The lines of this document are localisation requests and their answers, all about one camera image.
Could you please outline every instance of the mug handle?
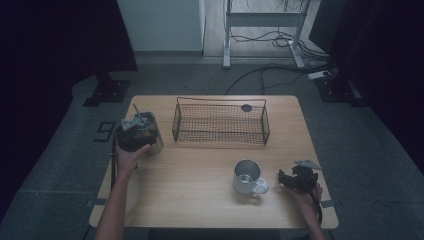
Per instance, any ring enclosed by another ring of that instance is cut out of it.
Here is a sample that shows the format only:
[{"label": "mug handle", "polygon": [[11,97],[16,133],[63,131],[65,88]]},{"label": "mug handle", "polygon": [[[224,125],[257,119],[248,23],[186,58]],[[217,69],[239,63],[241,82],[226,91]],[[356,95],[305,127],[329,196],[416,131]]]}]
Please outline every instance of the mug handle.
[{"label": "mug handle", "polygon": [[264,194],[268,192],[268,189],[268,183],[263,178],[259,178],[258,181],[256,181],[256,187],[253,189],[253,192]]}]

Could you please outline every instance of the black curtain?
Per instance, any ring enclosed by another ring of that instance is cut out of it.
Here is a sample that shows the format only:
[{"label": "black curtain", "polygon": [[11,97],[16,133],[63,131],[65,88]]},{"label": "black curtain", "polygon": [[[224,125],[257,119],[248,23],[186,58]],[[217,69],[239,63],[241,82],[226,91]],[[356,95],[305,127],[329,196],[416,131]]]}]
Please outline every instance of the black curtain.
[{"label": "black curtain", "polygon": [[99,66],[137,71],[115,0],[0,4],[2,217],[67,112],[72,86]]},{"label": "black curtain", "polygon": [[359,52],[356,84],[424,173],[423,27],[422,1],[386,1]]}]

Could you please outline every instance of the power strip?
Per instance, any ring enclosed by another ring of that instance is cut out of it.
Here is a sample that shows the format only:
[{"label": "power strip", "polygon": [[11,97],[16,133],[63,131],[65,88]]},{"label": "power strip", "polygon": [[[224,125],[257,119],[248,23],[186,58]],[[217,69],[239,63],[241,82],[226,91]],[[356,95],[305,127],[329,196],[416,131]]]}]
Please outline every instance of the power strip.
[{"label": "power strip", "polygon": [[331,76],[331,73],[329,71],[322,71],[322,72],[316,72],[316,73],[308,74],[308,79],[309,80],[316,80],[316,79],[320,79],[320,78],[328,78],[330,76]]}]

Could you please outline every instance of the wooden table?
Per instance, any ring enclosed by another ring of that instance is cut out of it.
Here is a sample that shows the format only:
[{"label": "wooden table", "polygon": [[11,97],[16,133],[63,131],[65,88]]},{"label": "wooden table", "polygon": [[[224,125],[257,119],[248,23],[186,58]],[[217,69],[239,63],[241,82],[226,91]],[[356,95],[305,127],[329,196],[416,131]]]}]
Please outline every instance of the wooden table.
[{"label": "wooden table", "polygon": [[[162,152],[140,160],[129,183],[126,226],[146,228],[304,228],[288,192],[278,183],[278,169],[291,174],[295,160],[319,164],[299,102],[294,96],[193,96],[206,99],[266,99],[270,137],[266,146],[188,144],[175,142],[172,125],[177,96],[136,96],[126,118],[151,111],[164,141]],[[270,185],[264,195],[245,196],[232,187],[234,166],[241,159],[256,161]],[[322,200],[329,200],[324,188]],[[110,166],[98,198],[110,193]],[[97,226],[104,205],[95,205],[90,224]],[[333,207],[323,208],[323,229],[334,229]]]}]

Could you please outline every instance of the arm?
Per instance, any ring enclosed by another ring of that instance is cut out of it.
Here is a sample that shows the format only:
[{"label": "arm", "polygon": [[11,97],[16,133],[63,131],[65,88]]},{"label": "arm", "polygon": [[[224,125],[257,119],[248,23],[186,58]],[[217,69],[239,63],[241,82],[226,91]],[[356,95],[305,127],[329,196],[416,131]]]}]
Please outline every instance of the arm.
[{"label": "arm", "polygon": [[[309,230],[309,239],[310,240],[323,240],[323,239],[325,240],[325,236],[324,236],[324,233],[322,232],[321,225],[317,219],[317,210],[315,208],[315,205],[314,205],[314,202],[312,201],[311,196],[308,193],[301,194],[290,188],[287,188],[287,190],[290,193],[290,195],[293,197],[296,207],[302,214],[306,227]],[[316,189],[314,189],[314,192],[319,201],[321,201],[322,191],[323,191],[322,187],[317,183]]]},{"label": "arm", "polygon": [[124,239],[125,205],[127,201],[128,183],[137,160],[150,149],[146,145],[136,152],[126,152],[119,146],[116,148],[117,175],[109,199],[103,210],[94,239]]}]

